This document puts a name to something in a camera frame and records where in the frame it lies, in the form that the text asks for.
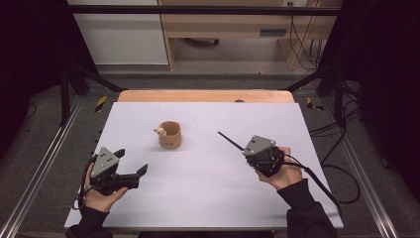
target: white wall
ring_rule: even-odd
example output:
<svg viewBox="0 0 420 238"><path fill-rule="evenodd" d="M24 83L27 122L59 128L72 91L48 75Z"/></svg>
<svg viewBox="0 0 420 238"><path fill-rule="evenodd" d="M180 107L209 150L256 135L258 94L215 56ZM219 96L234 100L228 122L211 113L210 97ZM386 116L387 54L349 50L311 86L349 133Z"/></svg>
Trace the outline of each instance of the white wall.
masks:
<svg viewBox="0 0 420 238"><path fill-rule="evenodd" d="M156 5L156 0L68 0L70 5ZM75 14L96 64L168 64L159 15Z"/></svg>

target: aluminum rail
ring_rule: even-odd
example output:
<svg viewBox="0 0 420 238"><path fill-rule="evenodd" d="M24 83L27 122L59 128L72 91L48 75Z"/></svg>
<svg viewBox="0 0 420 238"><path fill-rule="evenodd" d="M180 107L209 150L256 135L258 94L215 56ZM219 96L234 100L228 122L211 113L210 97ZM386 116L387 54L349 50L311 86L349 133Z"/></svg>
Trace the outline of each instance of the aluminum rail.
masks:
<svg viewBox="0 0 420 238"><path fill-rule="evenodd" d="M191 15L283 15L341 16L361 14L364 9L250 7L250 6L121 6L121 5L47 5L45 10L75 14L191 14Z"/></svg>
<svg viewBox="0 0 420 238"><path fill-rule="evenodd" d="M58 154L59 149L61 148L62 143L64 142L64 139L67 136L68 131L74 122L74 119L77 116L82 102L83 97L77 96L72 105L72 113L70 117L63 126L59 127L55 137L52 140L52 143L47 149L40 165L35 171L34 176L29 182L18 204L15 206L15 209L9 216L9 219L2 226L0 230L0 238L11 238L15 237L17 234L23 220L25 219L26 214L28 213L35 197L37 196L38 191L41 188L41 185L43 184L44 179L50 170L51 165L53 164L56 155Z"/></svg>

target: black wire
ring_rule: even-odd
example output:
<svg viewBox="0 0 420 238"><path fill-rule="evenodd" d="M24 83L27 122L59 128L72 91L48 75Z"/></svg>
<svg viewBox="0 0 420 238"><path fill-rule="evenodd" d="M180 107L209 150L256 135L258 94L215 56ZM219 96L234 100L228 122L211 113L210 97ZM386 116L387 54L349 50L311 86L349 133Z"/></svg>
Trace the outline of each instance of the black wire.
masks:
<svg viewBox="0 0 420 238"><path fill-rule="evenodd" d="M359 198L361 197L361 193L362 193L361 192L361 186L359 185L358 181L356 180L356 178L354 176L352 176L348 171L344 170L343 168L340 168L340 167L337 167L337 166L323 165L322 168L333 168L333 169L339 170L339 171L345 173L346 175L348 175L355 182L355 185L356 185L356 188L357 188L357 191L358 191L357 194L356 194L356 197L353 198L353 199L347 200L347 201L339 200L340 203L350 204L350 203L354 203L357 200L359 200Z"/></svg>
<svg viewBox="0 0 420 238"><path fill-rule="evenodd" d="M31 106L33 106L35 109L34 109L34 111L30 114L30 115L28 115L27 117L25 117L25 119L24 120L26 120L26 119L28 119L28 118L30 118L30 117L32 117L32 116L34 116L34 114L37 112L37 105L35 105L34 103L30 103L29 105L31 105Z"/></svg>
<svg viewBox="0 0 420 238"><path fill-rule="evenodd" d="M77 205L78 205L79 210L83 208L84 206L84 187L85 187L85 182L86 182L86 177L87 177L87 171L89 170L89 166L92 163L96 162L97 158L98 158L98 155L95 155L94 157L90 158L89 161L87 161L86 166L84 167L83 175L81 177L81 182L80 182L80 191L77 195Z"/></svg>
<svg viewBox="0 0 420 238"><path fill-rule="evenodd" d="M324 165L324 163L327 161L327 159L333 154L334 150L339 146L340 142L343 140L344 135L346 134L347 126L345 123L345 126L343 128L343 133L340 135L340 138L337 140L337 142L334 144L333 148L327 153L327 155L324 157L324 159L321 161L321 166Z"/></svg>
<svg viewBox="0 0 420 238"><path fill-rule="evenodd" d="M318 186L321 188L321 190L323 190L325 192L325 194L334 202L334 204L337 206L337 210L338 210L339 215L341 217L343 212L342 212L342 208L341 208L339 200L337 200L337 198L331 193L331 191L329 191L328 188L323 183L321 183L321 181L318 179L318 177L315 175L315 173L313 173L312 170L309 169L308 167L305 167L302 164L300 164L300 162L296 158L294 158L290 155L285 155L285 156L293 159L294 161L297 162L297 164L296 163L290 163L290 162L280 162L280 163L276 163L276 164L294 166L294 167L299 167L299 168L303 169L307 174L309 174L314 179L314 181L318 184ZM261 164L272 164L272 162L266 162L266 163L260 162L260 163Z"/></svg>
<svg viewBox="0 0 420 238"><path fill-rule="evenodd" d="M306 34L307 34L307 32L308 32L308 29L309 29L309 26L310 26L310 23L311 23L312 19L313 19L313 16L311 16L311 18L309 19L309 23L308 23L308 25L306 26L305 36L306 36ZM299 42L299 44L300 44L300 46L301 46L301 48L302 48L302 51L305 53L306 58L307 58L307 59L309 60L309 62L310 62L312 65L314 65L315 67L311 68L311 67L305 67L305 66L303 66L303 64L302 64L302 62L300 61L300 58L299 58L299 56L297 55L297 52L296 52L296 50L294 49L294 46L292 45L292 42L291 42L291 32L292 32L292 30L293 30L294 34L296 35L296 38L297 38L297 40L298 40L298 42ZM290 47L291 47L291 49L293 50L294 54L296 55L296 58L297 58L297 60L299 61L299 64L300 64L300 66L301 66L301 67L303 67L304 69L317 69L317 68L318 68L318 67L317 67L317 65L313 62L313 60L311 60L311 58L310 58L310 57L308 56L308 54L306 53L305 47L303 46L303 42L300 40L299 34L297 34L296 28L294 27L293 15L290 15L289 43L290 43Z"/></svg>

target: wooden cup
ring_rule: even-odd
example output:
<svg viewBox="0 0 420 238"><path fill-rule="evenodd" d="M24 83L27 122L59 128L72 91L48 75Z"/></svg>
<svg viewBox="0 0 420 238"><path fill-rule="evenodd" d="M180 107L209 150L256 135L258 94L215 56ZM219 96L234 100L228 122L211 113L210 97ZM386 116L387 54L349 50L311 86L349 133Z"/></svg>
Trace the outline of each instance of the wooden cup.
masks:
<svg viewBox="0 0 420 238"><path fill-rule="evenodd" d="M177 122L165 121L161 123L165 136L158 137L158 143L165 149L173 150L181 145L181 127Z"/></svg>

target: white tabletop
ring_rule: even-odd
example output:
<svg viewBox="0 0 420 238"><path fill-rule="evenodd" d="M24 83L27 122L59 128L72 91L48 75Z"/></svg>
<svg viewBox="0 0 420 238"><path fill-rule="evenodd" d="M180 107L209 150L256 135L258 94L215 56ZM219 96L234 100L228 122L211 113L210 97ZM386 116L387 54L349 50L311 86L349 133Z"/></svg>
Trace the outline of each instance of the white tabletop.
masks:
<svg viewBox="0 0 420 238"><path fill-rule="evenodd" d="M165 150L154 132L176 121L182 144ZM245 147L253 135L288 146L328 187L297 103L116 102L96 148L126 149L117 173L148 172L139 188L112 207L104 226L138 230L250 230L286 227L289 206L275 189L259 181L241 152L220 131ZM333 225L343 223L334 203L308 175L314 198ZM65 227L77 224L70 210Z"/></svg>

